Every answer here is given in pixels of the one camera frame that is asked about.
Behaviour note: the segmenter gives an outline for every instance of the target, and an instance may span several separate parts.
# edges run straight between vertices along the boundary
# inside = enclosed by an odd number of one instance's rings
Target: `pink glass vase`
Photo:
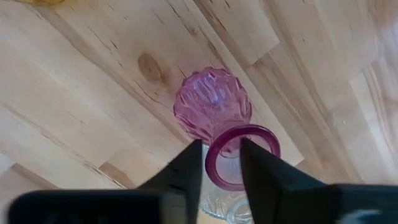
[[[193,72],[176,94],[174,115],[191,138],[202,139],[208,146],[204,150],[207,175],[203,177],[202,209],[227,221],[247,218],[250,211],[247,203],[242,203],[246,195],[239,162],[240,139],[260,136],[278,157],[280,149],[270,130],[249,124],[252,105],[238,78],[225,69],[207,67]],[[248,213],[236,213],[246,210]]]

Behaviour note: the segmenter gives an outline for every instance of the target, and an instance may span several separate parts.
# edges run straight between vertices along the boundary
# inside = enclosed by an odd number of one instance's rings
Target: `pink ring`
[[[222,147],[233,138],[244,135],[260,136],[270,147],[271,153],[280,158],[280,145],[275,134],[271,130],[256,124],[245,124],[233,127],[220,134],[209,146],[205,159],[205,169],[210,180],[219,188],[229,191],[243,191],[244,185],[232,184],[223,180],[216,170],[216,160]]]

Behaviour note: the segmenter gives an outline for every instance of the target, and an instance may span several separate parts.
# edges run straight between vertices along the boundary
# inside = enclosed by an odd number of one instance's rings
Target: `wooden floor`
[[[172,105],[207,66],[239,77],[287,162],[398,184],[397,35],[395,0],[0,1],[1,208],[143,183],[191,141]]]

